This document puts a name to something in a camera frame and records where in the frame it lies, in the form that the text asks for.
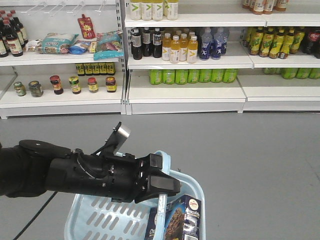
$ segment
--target bottle label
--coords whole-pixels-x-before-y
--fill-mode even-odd
[[[142,20],[149,21],[152,19],[152,4],[141,3],[141,18]]]
[[[151,43],[151,34],[150,33],[142,33],[142,42],[144,44],[150,44]]]
[[[140,2],[130,3],[130,15],[132,20],[141,19],[141,6]]]
[[[7,43],[8,43],[8,46],[9,46],[12,54],[22,53],[22,47],[21,47],[19,39],[7,40]]]
[[[164,16],[164,4],[163,3],[152,3],[152,19],[160,21]]]
[[[162,60],[169,61],[170,60],[170,47],[162,47]]]
[[[132,46],[136,47],[136,48],[140,48],[142,43],[141,43],[141,36],[134,36],[131,35],[131,42],[132,42]]]
[[[168,15],[166,16],[169,20],[178,19],[178,2],[168,2]]]
[[[180,48],[180,62],[187,61],[187,56],[188,56],[188,48],[187,47]]]
[[[177,64],[180,60],[180,49],[179,50],[172,50],[170,51],[170,63]]]
[[[189,64],[194,64],[197,61],[197,52],[198,50],[188,50],[186,60]]]

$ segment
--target robotic arm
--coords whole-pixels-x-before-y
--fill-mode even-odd
[[[36,197],[50,190],[139,203],[179,193],[180,181],[161,171],[160,155],[116,155],[129,134],[119,122],[91,155],[37,140],[22,140],[10,148],[0,145],[0,196]]]

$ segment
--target soy sauce bottle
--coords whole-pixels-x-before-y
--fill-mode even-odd
[[[14,57],[24,54],[17,33],[11,28],[9,20],[4,20],[5,39],[10,47],[10,51]]]

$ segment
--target bottle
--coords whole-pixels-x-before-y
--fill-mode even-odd
[[[161,21],[164,17],[164,0],[152,0],[152,20]]]
[[[132,20],[141,19],[141,0],[130,0],[130,16]]]
[[[269,27],[268,31],[263,35],[259,56],[260,57],[268,57],[270,46],[274,40],[274,28]]]
[[[290,29],[289,33],[284,37],[283,44],[279,53],[279,58],[286,59],[289,56],[291,45],[294,43],[295,30]]]
[[[149,57],[152,55],[151,33],[149,27],[145,27],[142,32],[142,55]]]
[[[188,64],[194,64],[197,61],[198,41],[197,36],[192,35],[188,43],[188,54],[186,61]]]
[[[167,16],[168,20],[178,19],[179,0],[167,0]]]
[[[298,52],[300,44],[304,39],[304,37],[305,37],[305,27],[300,26],[295,30],[295,33],[294,33],[293,43],[290,47],[291,54],[296,54]]]
[[[162,60],[170,60],[170,50],[171,50],[171,34],[166,32],[164,34],[163,44],[162,44]]]
[[[13,20],[15,21],[16,25],[20,28],[23,37],[23,42],[24,44],[26,44],[27,42],[29,42],[29,38],[24,25],[20,22],[19,18],[17,17],[16,10],[11,10],[10,13],[12,14]]]
[[[141,19],[144,21],[149,21],[152,19],[151,0],[141,0]]]
[[[259,53],[260,44],[264,37],[264,28],[259,26],[258,29],[255,31],[255,35],[251,36],[250,41],[250,54],[255,56]]]
[[[180,41],[177,35],[171,41],[170,63],[177,64],[180,61]]]
[[[280,49],[285,39],[285,31],[281,28],[279,32],[274,36],[272,45],[270,47],[269,58],[277,59]]]
[[[24,54],[18,35],[14,32],[14,30],[10,26],[9,20],[4,20],[4,33],[5,39],[10,47],[10,51],[14,57],[19,57]]]
[[[181,34],[181,39],[180,39],[180,62],[187,61],[187,56],[188,56],[188,44],[189,41],[187,39],[187,34],[182,33]]]
[[[142,41],[138,28],[135,28],[131,35],[131,52],[134,60],[142,59]]]
[[[162,56],[162,36],[160,32],[160,28],[156,27],[155,32],[153,34],[153,57],[161,58]]]
[[[24,48],[26,46],[26,44],[24,42],[24,37],[21,33],[20,27],[17,26],[11,13],[7,13],[7,17],[9,18],[11,27],[15,30],[16,34],[18,35],[18,39],[20,41],[21,47]]]
[[[223,27],[219,27],[217,33],[213,37],[212,45],[211,45],[211,57],[214,60],[219,60],[221,58],[222,53],[222,44],[224,42],[224,29]]]
[[[208,60],[210,58],[210,48],[211,48],[211,29],[210,27],[206,27],[204,30],[204,34],[201,36],[201,52],[200,52],[200,59]]]

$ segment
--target dark soda bottle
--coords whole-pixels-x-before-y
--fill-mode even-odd
[[[160,32],[160,28],[156,27],[155,32],[153,34],[153,57],[161,58],[162,56],[162,36]]]
[[[145,27],[142,32],[142,55],[145,57],[152,55],[151,33],[149,27]]]
[[[133,59],[140,60],[142,59],[142,42],[141,42],[141,34],[139,33],[139,29],[135,28],[131,35],[131,52],[133,55]]]
[[[11,28],[9,20],[4,20],[4,33],[6,41],[10,47],[10,51],[14,57],[24,54],[17,33]]]

